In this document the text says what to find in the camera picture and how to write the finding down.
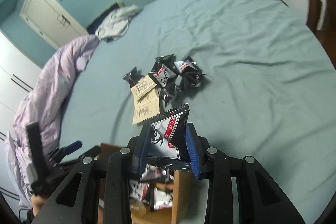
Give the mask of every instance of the open cardboard box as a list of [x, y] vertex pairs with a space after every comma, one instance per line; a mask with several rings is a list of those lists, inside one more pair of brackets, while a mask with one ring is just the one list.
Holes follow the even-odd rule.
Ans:
[[[114, 152], [120, 150], [122, 147], [101, 143], [101, 153], [98, 159], [109, 157]], [[190, 192], [191, 172], [174, 172], [174, 186], [173, 186], [173, 207], [165, 208], [158, 211], [150, 212], [146, 207], [146, 214], [142, 217], [132, 214], [133, 224], [177, 224], [187, 213]], [[100, 183], [100, 198], [104, 199], [105, 179]]]

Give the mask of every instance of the purple comforter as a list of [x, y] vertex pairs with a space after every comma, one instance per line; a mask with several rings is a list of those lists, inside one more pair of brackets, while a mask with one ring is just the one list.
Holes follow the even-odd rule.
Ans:
[[32, 161], [25, 126], [30, 122], [39, 122], [45, 154], [58, 146], [61, 105], [98, 43], [96, 36], [85, 35], [57, 50], [42, 69], [34, 90], [20, 103], [13, 131], [7, 135], [5, 143], [8, 171], [20, 195], [21, 205], [30, 205], [32, 183], [27, 173]]

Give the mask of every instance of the door frame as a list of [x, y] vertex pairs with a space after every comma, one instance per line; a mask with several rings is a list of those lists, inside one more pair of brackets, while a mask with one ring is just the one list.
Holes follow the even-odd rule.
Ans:
[[[52, 40], [48, 39], [47, 36], [43, 35], [41, 33], [41, 30], [36, 27], [35, 24], [33, 24], [31, 21], [28, 20], [26, 17], [26, 9], [28, 7], [30, 0], [25, 0], [24, 4], [22, 5], [21, 11], [20, 11], [20, 17], [40, 36], [42, 37], [46, 42], [48, 42], [51, 46], [53, 46], [55, 49], [59, 49], [60, 46], [55, 44]], [[84, 29], [56, 0], [46, 0], [52, 7], [56, 8], [57, 12], [60, 12], [60, 14], [63, 14], [70, 22], [73, 28], [78, 31], [81, 35], [86, 35], [88, 32], [86, 29]]]

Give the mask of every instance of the bed sheet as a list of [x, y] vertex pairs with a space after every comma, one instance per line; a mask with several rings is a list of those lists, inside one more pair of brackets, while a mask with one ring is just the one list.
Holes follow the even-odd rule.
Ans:
[[[133, 98], [122, 75], [150, 71], [154, 57], [191, 55], [206, 73], [181, 94], [189, 122], [227, 155], [252, 155], [307, 224], [336, 190], [336, 72], [309, 29], [279, 0], [157, 0], [124, 37], [101, 42], [79, 76], [62, 122], [60, 145], [126, 146]], [[183, 223], [204, 223], [207, 183], [196, 182]]]

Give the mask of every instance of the white wardrobe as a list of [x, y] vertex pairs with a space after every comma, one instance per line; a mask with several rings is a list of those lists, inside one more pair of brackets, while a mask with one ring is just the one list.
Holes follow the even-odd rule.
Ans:
[[4, 139], [12, 127], [20, 101], [33, 90], [40, 72], [41, 68], [21, 53], [0, 30], [0, 190], [21, 220], [26, 218], [26, 210], [19, 212], [19, 197], [5, 163]]

